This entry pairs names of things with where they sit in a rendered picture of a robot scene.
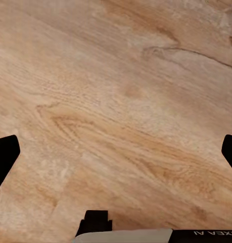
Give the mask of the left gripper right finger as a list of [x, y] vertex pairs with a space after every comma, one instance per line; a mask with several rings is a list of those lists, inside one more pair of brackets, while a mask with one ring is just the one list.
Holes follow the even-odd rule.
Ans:
[[222, 145], [222, 154], [232, 167], [232, 135], [226, 135]]

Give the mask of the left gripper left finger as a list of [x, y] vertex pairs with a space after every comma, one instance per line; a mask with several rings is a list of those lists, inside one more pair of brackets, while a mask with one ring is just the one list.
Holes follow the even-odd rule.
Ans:
[[0, 138], [0, 186], [20, 155], [16, 135]]

